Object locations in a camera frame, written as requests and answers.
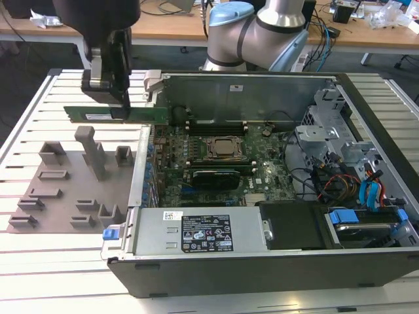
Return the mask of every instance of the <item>blue latch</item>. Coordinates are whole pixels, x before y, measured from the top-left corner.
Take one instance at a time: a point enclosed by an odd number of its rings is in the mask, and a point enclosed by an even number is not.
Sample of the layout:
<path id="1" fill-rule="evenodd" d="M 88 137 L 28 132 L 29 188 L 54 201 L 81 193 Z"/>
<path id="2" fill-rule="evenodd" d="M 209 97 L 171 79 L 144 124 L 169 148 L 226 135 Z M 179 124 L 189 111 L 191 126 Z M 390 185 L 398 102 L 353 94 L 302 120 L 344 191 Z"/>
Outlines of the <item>blue latch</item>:
<path id="1" fill-rule="evenodd" d="M 118 229 L 104 229 L 104 231 L 102 233 L 102 239 L 104 241 L 118 240 L 119 239 L 119 230 Z"/>
<path id="2" fill-rule="evenodd" d="M 357 224 L 359 219 L 353 209 L 335 209 L 329 213 L 332 224 Z"/>
<path id="3" fill-rule="evenodd" d="M 409 219 L 404 209 L 398 209 L 397 214 L 399 215 L 399 218 L 401 221 L 405 221 Z"/>

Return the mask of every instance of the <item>wooden desk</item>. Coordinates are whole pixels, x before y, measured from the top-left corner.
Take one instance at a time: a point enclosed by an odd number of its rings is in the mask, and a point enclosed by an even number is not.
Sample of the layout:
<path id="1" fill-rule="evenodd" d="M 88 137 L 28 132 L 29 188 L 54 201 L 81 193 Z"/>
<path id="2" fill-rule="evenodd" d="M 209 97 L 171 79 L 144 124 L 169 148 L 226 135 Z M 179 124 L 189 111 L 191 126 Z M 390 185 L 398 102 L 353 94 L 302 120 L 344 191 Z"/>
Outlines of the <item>wooden desk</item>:
<path id="1" fill-rule="evenodd" d="M 347 24 L 332 22 L 332 15 L 320 10 L 321 5 L 329 3 L 330 0 L 318 0 L 316 9 L 319 16 L 324 19 L 328 27 L 340 30 L 340 36 L 336 40 L 335 47 L 359 47 L 357 52 L 374 52 L 371 49 L 407 49 L 416 50 L 419 53 L 419 36 L 410 29 L 403 26 L 386 29 L 371 29 L 368 21 L 362 19 L 350 19 Z M 318 43 L 320 36 L 315 26 L 310 26 L 309 44 Z"/>
<path id="2" fill-rule="evenodd" d="M 144 3 L 141 9 L 148 12 L 159 13 L 157 3 L 153 0 Z M 406 27 L 371 29 L 365 20 L 350 20 L 348 24 L 333 23 L 331 15 L 320 11 L 320 6 L 330 0 L 318 0 L 316 8 L 319 15 L 328 26 L 341 30 L 336 41 L 334 51 L 337 52 L 370 52 L 378 54 L 419 54 L 419 35 L 414 34 Z M 48 43 L 74 43 L 79 51 L 84 51 L 82 37 L 70 27 L 41 29 L 34 26 L 29 20 L 14 20 L 8 16 L 13 28 L 27 41 Z M 310 26 L 310 36 L 307 49 L 316 46 L 321 35 L 314 26 Z M 139 21 L 132 26 L 133 44 L 157 46 L 206 46 L 207 41 L 202 31 L 199 8 L 192 10 L 192 16 L 151 16 L 142 14 Z M 11 30 L 0 15 L 0 40 L 21 40 Z M 81 58 L 85 68 L 89 62 L 84 54 Z"/>

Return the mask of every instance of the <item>white label sticker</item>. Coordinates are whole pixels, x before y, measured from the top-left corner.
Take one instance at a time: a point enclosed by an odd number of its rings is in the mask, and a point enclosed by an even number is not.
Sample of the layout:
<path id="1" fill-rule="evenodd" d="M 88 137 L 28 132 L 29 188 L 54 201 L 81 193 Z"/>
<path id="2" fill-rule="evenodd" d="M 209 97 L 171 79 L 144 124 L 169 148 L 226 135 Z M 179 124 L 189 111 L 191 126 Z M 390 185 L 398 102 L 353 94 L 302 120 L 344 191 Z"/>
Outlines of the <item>white label sticker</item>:
<path id="1" fill-rule="evenodd" d="M 230 92 L 243 92 L 243 85 L 230 85 Z"/>
<path id="2" fill-rule="evenodd" d="M 165 211 L 163 212 L 163 220 L 182 220 L 182 211 Z"/>
<path id="3" fill-rule="evenodd" d="M 86 113 L 87 120 L 113 120 L 110 114 Z"/>

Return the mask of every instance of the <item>metal case panel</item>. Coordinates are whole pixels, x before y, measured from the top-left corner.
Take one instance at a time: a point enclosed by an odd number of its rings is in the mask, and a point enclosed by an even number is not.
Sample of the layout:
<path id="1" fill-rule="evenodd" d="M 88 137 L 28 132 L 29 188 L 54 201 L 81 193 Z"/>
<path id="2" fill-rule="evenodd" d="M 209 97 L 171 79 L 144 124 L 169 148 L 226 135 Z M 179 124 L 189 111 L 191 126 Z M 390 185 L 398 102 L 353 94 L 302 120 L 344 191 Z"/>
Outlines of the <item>metal case panel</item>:
<path id="1" fill-rule="evenodd" d="M 197 260 L 108 260 L 137 298 L 379 287 L 419 270 L 419 254 L 367 253 Z"/>

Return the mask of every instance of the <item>warning label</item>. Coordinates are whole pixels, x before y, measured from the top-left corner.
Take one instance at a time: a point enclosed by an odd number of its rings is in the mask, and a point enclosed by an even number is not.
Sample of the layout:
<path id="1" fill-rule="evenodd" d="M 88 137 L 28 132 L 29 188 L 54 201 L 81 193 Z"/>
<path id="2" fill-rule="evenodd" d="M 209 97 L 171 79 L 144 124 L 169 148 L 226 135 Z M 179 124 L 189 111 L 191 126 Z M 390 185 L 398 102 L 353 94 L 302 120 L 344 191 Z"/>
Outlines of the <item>warning label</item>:
<path id="1" fill-rule="evenodd" d="M 233 251 L 230 215 L 182 216 L 182 251 Z"/>

